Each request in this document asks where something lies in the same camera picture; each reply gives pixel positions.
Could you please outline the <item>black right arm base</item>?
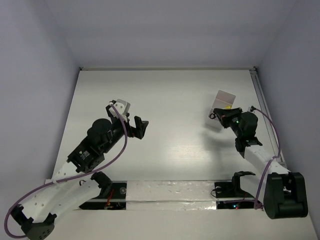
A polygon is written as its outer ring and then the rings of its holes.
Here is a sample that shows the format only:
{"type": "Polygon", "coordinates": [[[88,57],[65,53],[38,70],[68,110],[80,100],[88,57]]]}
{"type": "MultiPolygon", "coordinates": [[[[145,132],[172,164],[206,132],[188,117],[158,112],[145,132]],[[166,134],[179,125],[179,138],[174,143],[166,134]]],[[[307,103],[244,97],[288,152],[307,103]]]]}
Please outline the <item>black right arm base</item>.
{"type": "Polygon", "coordinates": [[[214,188],[210,192],[211,196],[217,199],[252,199],[256,194],[251,194],[249,191],[244,189],[244,186],[241,186],[241,184],[245,183],[245,179],[241,180],[241,178],[245,176],[253,176],[253,179],[256,179],[256,174],[251,171],[235,172],[231,181],[215,182],[214,188]]]}

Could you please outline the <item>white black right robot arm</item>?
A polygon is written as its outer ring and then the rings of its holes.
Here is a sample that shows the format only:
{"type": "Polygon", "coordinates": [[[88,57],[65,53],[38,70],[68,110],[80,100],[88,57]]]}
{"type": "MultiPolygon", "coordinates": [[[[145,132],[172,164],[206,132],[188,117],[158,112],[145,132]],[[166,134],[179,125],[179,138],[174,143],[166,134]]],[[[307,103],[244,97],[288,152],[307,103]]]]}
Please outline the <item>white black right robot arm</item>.
{"type": "Polygon", "coordinates": [[[256,210],[263,209],[270,219],[305,218],[308,200],[305,178],[282,166],[279,155],[268,154],[256,137],[258,117],[256,107],[244,112],[241,108],[214,108],[211,119],[234,132],[235,148],[256,170],[234,173],[230,190],[256,210]]]}

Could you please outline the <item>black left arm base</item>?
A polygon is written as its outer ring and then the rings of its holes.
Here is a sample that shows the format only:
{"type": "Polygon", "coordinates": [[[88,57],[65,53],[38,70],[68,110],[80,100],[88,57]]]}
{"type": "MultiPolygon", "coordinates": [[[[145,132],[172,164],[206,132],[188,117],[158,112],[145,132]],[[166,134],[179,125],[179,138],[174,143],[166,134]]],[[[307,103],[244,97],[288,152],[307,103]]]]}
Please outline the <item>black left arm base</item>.
{"type": "Polygon", "coordinates": [[[125,210],[127,201],[127,182],[113,182],[110,192],[105,196],[92,198],[79,206],[81,210],[125,210]]]}

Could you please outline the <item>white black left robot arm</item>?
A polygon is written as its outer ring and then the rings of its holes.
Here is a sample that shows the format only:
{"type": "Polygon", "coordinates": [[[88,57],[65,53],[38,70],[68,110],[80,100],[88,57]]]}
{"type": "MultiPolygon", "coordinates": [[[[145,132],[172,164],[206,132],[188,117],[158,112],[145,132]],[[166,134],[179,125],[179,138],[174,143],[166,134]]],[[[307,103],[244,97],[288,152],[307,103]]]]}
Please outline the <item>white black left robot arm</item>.
{"type": "Polygon", "coordinates": [[[135,126],[131,126],[129,108],[129,103],[111,101],[106,107],[109,118],[93,122],[87,136],[69,154],[52,179],[25,194],[10,207],[4,219],[4,230],[9,237],[44,240],[69,212],[92,198],[109,196],[113,182],[102,170],[115,160],[101,166],[105,154],[121,138],[124,138],[125,144],[129,138],[142,139],[149,124],[135,116],[135,126]],[[21,227],[22,236],[9,231],[10,217],[21,227]]]}

